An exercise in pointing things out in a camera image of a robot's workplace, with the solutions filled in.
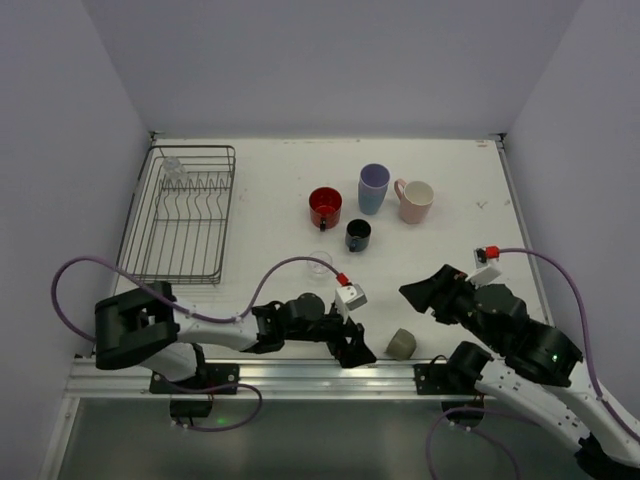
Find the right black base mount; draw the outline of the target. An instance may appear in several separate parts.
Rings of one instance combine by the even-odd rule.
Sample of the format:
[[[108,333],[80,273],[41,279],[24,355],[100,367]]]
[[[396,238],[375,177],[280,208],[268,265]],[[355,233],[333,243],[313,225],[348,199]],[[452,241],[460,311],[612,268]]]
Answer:
[[[485,402],[483,394],[451,381],[445,355],[436,355],[427,362],[414,364],[413,380],[416,394],[438,403],[442,412],[447,412],[449,421],[473,428],[484,418],[482,412],[451,412],[454,408],[482,408]]]

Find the aluminium rail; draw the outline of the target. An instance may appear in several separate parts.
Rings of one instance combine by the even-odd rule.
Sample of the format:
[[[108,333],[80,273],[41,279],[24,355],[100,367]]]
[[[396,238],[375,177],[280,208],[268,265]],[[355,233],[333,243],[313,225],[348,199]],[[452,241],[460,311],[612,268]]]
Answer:
[[[506,148],[505,148],[505,139],[506,139],[506,134],[505,133],[497,133],[497,134],[490,134],[489,135],[489,139],[495,144],[497,152],[498,152],[498,156],[500,159],[500,163],[502,166],[502,170],[506,179],[506,183],[507,183],[507,187],[509,189],[509,194],[510,194],[510,198],[511,198],[511,202],[513,204],[514,210],[515,210],[515,215],[517,218],[517,222],[519,225],[519,230],[522,236],[522,241],[523,241],[523,245],[525,249],[530,249],[532,247],[531,244],[531,239],[530,239],[530,235],[529,235],[529,231],[527,228],[527,224],[524,218],[524,214],[523,214],[523,210],[521,207],[521,202],[518,196],[518,192],[517,192],[517,188],[512,176],[512,172],[511,172],[511,168],[507,159],[507,152],[506,152]],[[536,292],[538,295],[538,299],[540,301],[540,305],[541,305],[541,315],[544,318],[544,321],[551,325],[554,326],[555,322],[553,319],[553,315],[551,313],[550,310],[550,306],[549,306],[549,302],[547,299],[547,295],[546,295],[546,291],[543,285],[543,281],[542,281],[542,277],[541,277],[541,273],[540,273],[540,268],[538,265],[538,258],[535,256],[532,256],[530,254],[527,254],[527,259],[528,259],[528,263],[533,275],[533,280],[534,280],[534,284],[536,287]]]
[[[223,359],[207,362],[231,365],[229,382],[253,385],[265,400],[436,400],[453,394],[434,389],[418,393],[412,362],[380,361],[372,366],[342,369],[331,360]],[[150,370],[131,367],[104,371],[89,359],[73,362],[64,387],[67,398],[160,398],[150,390]]]

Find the light blue plastic cup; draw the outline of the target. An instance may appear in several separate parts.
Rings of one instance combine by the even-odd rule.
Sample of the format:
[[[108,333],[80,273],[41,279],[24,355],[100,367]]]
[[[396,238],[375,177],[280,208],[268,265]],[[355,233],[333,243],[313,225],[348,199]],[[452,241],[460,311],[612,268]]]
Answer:
[[[380,210],[385,199],[385,194],[373,195],[369,193],[358,193],[358,206],[360,212],[365,215],[375,215]]]

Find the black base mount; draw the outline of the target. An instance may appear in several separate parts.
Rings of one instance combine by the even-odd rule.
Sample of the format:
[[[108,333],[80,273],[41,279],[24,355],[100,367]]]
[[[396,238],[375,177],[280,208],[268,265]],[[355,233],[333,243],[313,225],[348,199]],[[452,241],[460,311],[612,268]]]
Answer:
[[[454,408],[482,408],[485,402],[483,394],[451,381],[445,355],[436,355],[427,362],[414,364],[413,380],[416,394],[438,403],[442,412],[447,412],[449,421],[473,428],[484,418],[482,412],[451,412]]]
[[[185,421],[194,426],[196,420],[207,418],[213,408],[214,393],[207,392],[207,400],[189,400],[186,395],[192,390],[225,385],[221,395],[235,395],[238,388],[235,382],[240,378],[240,366],[237,363],[205,363],[197,372],[184,380],[168,381],[158,373],[153,373],[149,392],[155,395],[173,395],[177,399],[169,401],[169,415],[174,421]]]

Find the lavender plastic cup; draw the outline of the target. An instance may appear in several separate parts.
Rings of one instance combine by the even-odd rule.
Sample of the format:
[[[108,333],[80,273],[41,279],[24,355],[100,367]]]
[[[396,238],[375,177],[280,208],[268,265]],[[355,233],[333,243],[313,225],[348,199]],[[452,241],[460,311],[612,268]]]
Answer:
[[[359,174],[358,195],[383,198],[388,190],[390,178],[390,171],[384,165],[365,165]]]

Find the pink mug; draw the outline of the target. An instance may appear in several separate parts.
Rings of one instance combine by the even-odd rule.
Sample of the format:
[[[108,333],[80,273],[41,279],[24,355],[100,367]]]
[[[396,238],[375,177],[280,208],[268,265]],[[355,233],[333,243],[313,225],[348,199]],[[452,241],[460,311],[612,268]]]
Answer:
[[[421,223],[434,202],[433,188],[423,181],[397,179],[394,191],[400,201],[400,218],[410,225]]]

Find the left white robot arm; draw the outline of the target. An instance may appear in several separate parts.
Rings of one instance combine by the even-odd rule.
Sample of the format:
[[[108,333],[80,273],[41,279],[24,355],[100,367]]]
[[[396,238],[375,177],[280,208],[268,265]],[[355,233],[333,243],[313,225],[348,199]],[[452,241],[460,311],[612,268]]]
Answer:
[[[344,369],[373,364],[377,358],[364,340],[364,327],[349,316],[349,302],[363,305],[357,286],[341,287],[332,305],[313,293],[287,302],[254,306],[249,316],[229,323],[175,308],[170,283],[147,284],[95,306],[98,369],[141,366],[186,388],[206,385],[204,345],[250,354],[281,350],[288,341],[323,343]]]

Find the olive green mug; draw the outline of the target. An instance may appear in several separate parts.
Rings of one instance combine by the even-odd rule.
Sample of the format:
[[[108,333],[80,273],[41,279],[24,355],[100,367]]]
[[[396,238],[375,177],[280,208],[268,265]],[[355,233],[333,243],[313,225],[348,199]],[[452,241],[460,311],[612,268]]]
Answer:
[[[417,349],[415,336],[404,328],[399,328],[387,344],[385,353],[396,361],[409,360]]]

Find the red mug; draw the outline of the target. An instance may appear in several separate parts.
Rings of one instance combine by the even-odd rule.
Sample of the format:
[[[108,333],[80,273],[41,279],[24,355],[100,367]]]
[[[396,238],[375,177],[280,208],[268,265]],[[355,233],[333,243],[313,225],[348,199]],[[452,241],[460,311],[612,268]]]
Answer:
[[[309,214],[312,224],[321,232],[336,227],[340,221],[343,199],[331,187],[319,187],[309,195]]]

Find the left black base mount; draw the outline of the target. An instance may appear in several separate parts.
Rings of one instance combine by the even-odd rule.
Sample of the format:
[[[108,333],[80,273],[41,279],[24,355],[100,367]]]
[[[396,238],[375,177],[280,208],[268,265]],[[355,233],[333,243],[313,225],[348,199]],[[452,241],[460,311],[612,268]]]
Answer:
[[[189,400],[186,395],[192,390],[225,385],[221,395],[235,395],[238,388],[235,382],[240,378],[240,366],[237,363],[205,363],[197,372],[184,380],[168,381],[158,373],[153,373],[149,392],[155,395],[173,395],[177,399],[169,401],[169,415],[174,421],[185,421],[194,426],[196,420],[207,418],[213,408],[214,393],[207,392],[207,400]]]

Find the aluminium right side rail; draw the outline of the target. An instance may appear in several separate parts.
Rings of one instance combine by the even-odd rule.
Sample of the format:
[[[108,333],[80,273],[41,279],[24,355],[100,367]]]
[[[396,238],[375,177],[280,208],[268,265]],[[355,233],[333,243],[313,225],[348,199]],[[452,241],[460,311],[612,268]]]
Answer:
[[[522,236],[522,241],[523,241],[523,245],[525,249],[530,249],[532,247],[531,244],[531,239],[530,239],[530,235],[529,235],[529,231],[527,228],[527,224],[524,218],[524,214],[523,214],[523,210],[521,207],[521,202],[518,196],[518,192],[517,192],[517,188],[512,176],[512,172],[511,172],[511,168],[507,159],[507,152],[506,152],[506,148],[505,148],[505,139],[506,139],[506,134],[505,133],[497,133],[497,134],[490,134],[489,135],[489,139],[495,144],[497,152],[498,152],[498,156],[500,159],[500,163],[502,166],[502,170],[506,179],[506,183],[507,183],[507,187],[509,189],[509,194],[510,194],[510,198],[511,198],[511,202],[513,204],[514,210],[515,210],[515,215],[517,218],[517,222],[519,225],[519,230]],[[547,295],[546,295],[546,291],[543,285],[543,281],[542,281],[542,277],[541,277],[541,273],[540,273],[540,268],[538,265],[538,258],[535,256],[532,256],[530,254],[527,254],[527,259],[528,259],[528,263],[533,275],[533,280],[534,280],[534,284],[536,287],[536,292],[538,295],[538,299],[540,301],[540,305],[541,305],[541,315],[544,318],[544,321],[551,325],[554,326],[555,322],[553,319],[553,315],[551,313],[550,310],[550,306],[549,306],[549,302],[547,299]]]

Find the aluminium front rail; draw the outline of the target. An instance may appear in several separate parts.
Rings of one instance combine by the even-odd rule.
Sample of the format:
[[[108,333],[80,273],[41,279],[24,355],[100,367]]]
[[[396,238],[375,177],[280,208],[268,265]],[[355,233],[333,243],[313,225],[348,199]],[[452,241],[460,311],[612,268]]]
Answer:
[[[453,394],[434,389],[418,393],[412,362],[380,361],[372,366],[342,369],[331,360],[223,359],[207,362],[231,365],[229,382],[253,385],[265,400],[436,400]],[[131,367],[104,371],[89,359],[73,362],[64,387],[67,398],[160,398],[150,390],[150,370]]]

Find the clear glass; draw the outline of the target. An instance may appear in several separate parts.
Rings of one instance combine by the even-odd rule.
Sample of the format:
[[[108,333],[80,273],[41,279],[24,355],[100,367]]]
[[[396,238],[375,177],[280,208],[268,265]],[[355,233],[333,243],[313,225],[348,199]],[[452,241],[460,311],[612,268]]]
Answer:
[[[187,176],[186,169],[176,156],[167,156],[162,161],[164,176],[168,181],[178,182]]]
[[[308,276],[313,280],[330,277],[333,274],[333,258],[326,251],[314,251],[309,254],[306,261]]]

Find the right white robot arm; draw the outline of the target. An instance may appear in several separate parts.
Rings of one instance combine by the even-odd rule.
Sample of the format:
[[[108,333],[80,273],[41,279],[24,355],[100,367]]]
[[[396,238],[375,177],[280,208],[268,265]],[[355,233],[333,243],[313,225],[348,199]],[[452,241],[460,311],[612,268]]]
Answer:
[[[399,291],[417,312],[476,337],[449,357],[451,383],[493,396],[545,428],[590,477],[638,478],[638,419],[598,381],[586,354],[558,328],[531,318],[499,275],[496,264],[471,274],[445,265]]]

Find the dark blue mug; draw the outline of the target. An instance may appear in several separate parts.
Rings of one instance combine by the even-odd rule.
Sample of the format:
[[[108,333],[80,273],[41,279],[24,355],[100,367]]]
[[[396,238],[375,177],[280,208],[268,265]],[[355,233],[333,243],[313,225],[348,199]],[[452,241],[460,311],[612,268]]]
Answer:
[[[345,245],[351,253],[367,249],[371,238],[371,225],[364,219],[351,220],[346,226]]]

